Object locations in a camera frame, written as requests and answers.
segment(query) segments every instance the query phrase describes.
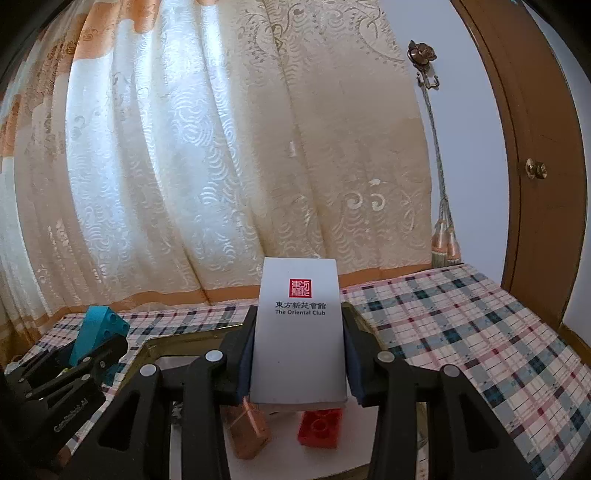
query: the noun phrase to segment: silver screw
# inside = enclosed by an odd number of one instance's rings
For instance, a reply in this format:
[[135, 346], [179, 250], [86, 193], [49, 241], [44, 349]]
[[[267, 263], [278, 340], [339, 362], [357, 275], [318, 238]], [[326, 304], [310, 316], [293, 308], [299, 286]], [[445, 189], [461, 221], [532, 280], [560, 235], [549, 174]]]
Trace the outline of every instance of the silver screw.
[[141, 373], [144, 377], [151, 377], [156, 373], [156, 365], [146, 364], [139, 369], [139, 373]]
[[210, 350], [205, 354], [205, 360], [208, 362], [219, 362], [223, 358], [220, 350]]
[[378, 360], [380, 362], [384, 362], [385, 364], [391, 364], [394, 362], [394, 358], [395, 356], [392, 352], [383, 351], [378, 353]]
[[460, 374], [460, 369], [455, 365], [446, 365], [443, 367], [443, 373], [448, 377], [457, 377]]

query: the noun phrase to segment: red toy block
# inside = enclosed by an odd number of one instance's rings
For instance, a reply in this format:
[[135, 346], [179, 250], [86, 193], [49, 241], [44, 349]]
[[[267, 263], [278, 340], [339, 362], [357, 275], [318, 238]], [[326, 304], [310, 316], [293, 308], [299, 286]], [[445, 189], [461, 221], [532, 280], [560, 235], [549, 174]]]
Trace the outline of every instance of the red toy block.
[[342, 408], [305, 411], [301, 418], [298, 441], [307, 447], [337, 448]]

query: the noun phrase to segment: blue toy block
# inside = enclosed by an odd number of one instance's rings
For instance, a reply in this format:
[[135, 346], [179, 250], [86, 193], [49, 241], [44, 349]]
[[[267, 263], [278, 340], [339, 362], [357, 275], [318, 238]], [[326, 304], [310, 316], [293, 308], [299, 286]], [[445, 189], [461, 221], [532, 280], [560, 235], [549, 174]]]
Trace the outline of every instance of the blue toy block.
[[[88, 307], [84, 321], [80, 326], [78, 337], [74, 343], [72, 354], [70, 355], [70, 366], [75, 367], [81, 359], [96, 347], [102, 344], [115, 334], [127, 336], [129, 332], [129, 323], [124, 321], [109, 307], [92, 306]], [[109, 371], [105, 383], [112, 381], [115, 376], [117, 365], [113, 365]]]

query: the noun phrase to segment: white wall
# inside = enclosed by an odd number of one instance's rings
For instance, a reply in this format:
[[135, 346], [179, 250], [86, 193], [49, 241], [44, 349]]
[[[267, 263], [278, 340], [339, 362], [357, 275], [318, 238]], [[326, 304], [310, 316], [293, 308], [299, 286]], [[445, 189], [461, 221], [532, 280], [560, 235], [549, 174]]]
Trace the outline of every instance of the white wall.
[[[381, 0], [397, 43], [425, 42], [437, 54], [441, 81], [430, 90], [447, 194], [462, 258], [500, 283], [509, 223], [505, 141], [495, 97], [480, 55], [449, 0]], [[410, 61], [409, 69], [413, 72]], [[415, 87], [429, 143], [433, 178], [433, 222], [439, 188], [431, 129], [423, 96]]]
[[558, 63], [560, 63], [573, 96], [583, 134], [583, 149], [587, 166], [587, 224], [579, 273], [563, 322], [588, 345], [591, 345], [591, 203], [589, 203], [591, 199], [591, 168], [589, 168], [589, 159], [591, 158], [591, 82], [556, 31], [531, 8], [528, 7], [528, 10], [544, 33], [554, 50]]

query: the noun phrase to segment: curtain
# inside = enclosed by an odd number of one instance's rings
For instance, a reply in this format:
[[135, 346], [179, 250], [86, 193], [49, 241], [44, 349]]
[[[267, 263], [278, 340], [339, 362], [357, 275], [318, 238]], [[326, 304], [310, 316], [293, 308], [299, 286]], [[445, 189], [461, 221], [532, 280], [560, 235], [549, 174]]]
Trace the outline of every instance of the curtain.
[[423, 125], [376, 0], [75, 0], [0, 125], [6, 351], [91, 304], [255, 297], [265, 256], [335, 258], [342, 285], [430, 263]]

